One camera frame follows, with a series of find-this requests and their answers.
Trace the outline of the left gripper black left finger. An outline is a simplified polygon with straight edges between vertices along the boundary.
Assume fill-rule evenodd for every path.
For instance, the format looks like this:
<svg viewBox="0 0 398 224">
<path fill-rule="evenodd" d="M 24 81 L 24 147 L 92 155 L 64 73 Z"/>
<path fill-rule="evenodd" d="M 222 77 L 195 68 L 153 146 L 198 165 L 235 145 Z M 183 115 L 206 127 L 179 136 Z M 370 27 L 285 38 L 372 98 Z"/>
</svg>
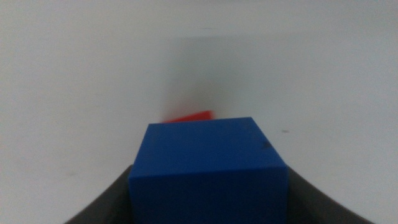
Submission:
<svg viewBox="0 0 398 224">
<path fill-rule="evenodd" d="M 129 166 L 82 211 L 67 221 L 72 223 L 133 223 L 127 177 Z"/>
</svg>

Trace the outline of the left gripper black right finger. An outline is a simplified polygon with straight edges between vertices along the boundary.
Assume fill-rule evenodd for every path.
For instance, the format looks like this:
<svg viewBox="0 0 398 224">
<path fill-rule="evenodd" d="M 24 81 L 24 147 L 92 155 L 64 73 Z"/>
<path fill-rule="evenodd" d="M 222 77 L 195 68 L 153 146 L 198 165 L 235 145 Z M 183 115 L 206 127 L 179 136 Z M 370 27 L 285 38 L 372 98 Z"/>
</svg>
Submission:
<svg viewBox="0 0 398 224">
<path fill-rule="evenodd" d="M 305 180 L 291 167 L 287 201 L 287 223 L 355 223 L 372 222 L 352 212 Z"/>
</svg>

